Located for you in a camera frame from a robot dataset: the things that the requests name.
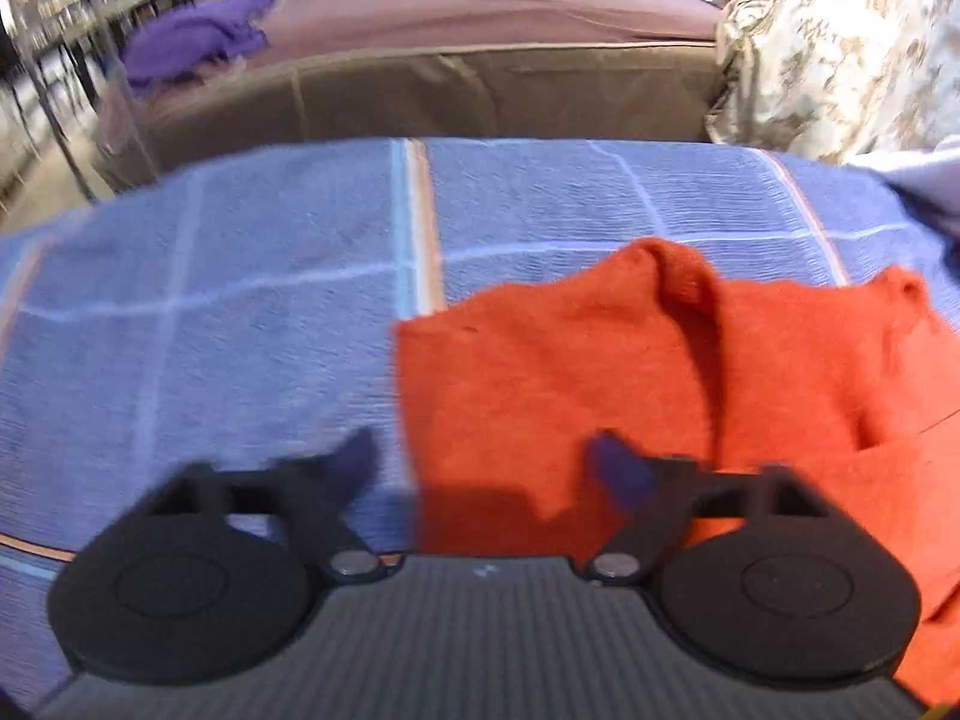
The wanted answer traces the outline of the pink covered bed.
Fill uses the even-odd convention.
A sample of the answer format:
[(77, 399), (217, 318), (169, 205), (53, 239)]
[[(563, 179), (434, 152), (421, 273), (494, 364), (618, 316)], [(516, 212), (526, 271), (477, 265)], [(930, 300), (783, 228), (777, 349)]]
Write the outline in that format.
[(699, 142), (719, 98), (701, 0), (274, 0), (265, 44), (98, 109), (114, 190), (272, 143), (370, 137)]

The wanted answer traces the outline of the lavender grey garment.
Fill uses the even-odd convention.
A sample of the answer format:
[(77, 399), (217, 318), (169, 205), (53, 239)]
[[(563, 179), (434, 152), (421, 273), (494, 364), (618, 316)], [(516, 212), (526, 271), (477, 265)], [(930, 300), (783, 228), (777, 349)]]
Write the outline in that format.
[(946, 264), (958, 277), (960, 238), (960, 145), (949, 135), (933, 149), (861, 154), (851, 166), (872, 172), (895, 188), (908, 210), (947, 238)]

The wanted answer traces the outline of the black metal table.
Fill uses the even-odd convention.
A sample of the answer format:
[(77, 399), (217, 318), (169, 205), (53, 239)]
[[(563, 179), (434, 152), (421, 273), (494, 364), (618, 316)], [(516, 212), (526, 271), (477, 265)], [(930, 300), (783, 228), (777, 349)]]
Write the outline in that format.
[(121, 26), (125, 21), (132, 20), (133, 15), (142, 8), (155, 8), (156, 2), (158, 0), (86, 0), (86, 10), (83, 11), (82, 18), (60, 28), (57, 20), (41, 20), (41, 13), (29, 21), (28, 14), (23, 10), (25, 4), (20, 0), (10, 0), (11, 18), (14, 21), (11, 40), (16, 54), (16, 65), (31, 80), (37, 105), (47, 119), (53, 143), (59, 148), (83, 199), (90, 205), (99, 203), (98, 195), (93, 192), (70, 149), (64, 124), (60, 122), (57, 110), (53, 107), (55, 99), (52, 85), (44, 75), (43, 62), (48, 55), (59, 57), (65, 70), (62, 85), (67, 90), (67, 98), (71, 104), (75, 104), (75, 99), (71, 97), (70, 80), (76, 80), (80, 83), (88, 104), (91, 107), (96, 106), (99, 94), (89, 76), (88, 54), (99, 57), (107, 68), (117, 65)]

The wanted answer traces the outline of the blue plaid bed sheet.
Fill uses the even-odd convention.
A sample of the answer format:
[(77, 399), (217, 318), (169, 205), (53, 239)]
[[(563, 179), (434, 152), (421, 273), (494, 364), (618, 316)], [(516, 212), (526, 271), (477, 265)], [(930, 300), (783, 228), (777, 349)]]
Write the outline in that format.
[(749, 280), (921, 273), (958, 312), (947, 239), (878, 177), (693, 143), (353, 140), (205, 161), (2, 244), (2, 684), (34, 706), (67, 676), (46, 621), (73, 551), (184, 461), (252, 468), (381, 447), (352, 505), (410, 543), (415, 481), (392, 327), (444, 288), (541, 283), (659, 236)]

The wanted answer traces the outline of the purple blanket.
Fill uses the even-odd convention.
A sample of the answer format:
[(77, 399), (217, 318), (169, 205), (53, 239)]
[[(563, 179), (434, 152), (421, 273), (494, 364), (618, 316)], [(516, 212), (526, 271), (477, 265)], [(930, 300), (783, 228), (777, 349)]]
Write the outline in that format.
[(135, 96), (185, 80), (206, 62), (229, 62), (267, 46), (257, 21), (275, 0), (203, 0), (149, 20), (125, 43), (122, 64)]

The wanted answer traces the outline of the floral beige duvet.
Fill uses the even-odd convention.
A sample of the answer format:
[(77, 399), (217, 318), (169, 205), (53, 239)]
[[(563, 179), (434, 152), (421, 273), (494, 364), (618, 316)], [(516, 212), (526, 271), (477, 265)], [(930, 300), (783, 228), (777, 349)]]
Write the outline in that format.
[(958, 0), (701, 0), (721, 10), (720, 145), (843, 164), (958, 132)]

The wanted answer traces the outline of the orange knit sweater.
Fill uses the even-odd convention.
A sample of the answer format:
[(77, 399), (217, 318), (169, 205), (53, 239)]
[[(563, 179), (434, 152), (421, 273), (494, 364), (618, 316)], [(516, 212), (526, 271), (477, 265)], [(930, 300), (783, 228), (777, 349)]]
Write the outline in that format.
[(923, 612), (901, 679), (957, 695), (958, 335), (916, 273), (728, 280), (644, 239), (402, 322), (395, 343), (422, 550), (586, 559), (628, 511), (587, 458), (602, 431), (726, 473), (781, 461), (907, 566)]

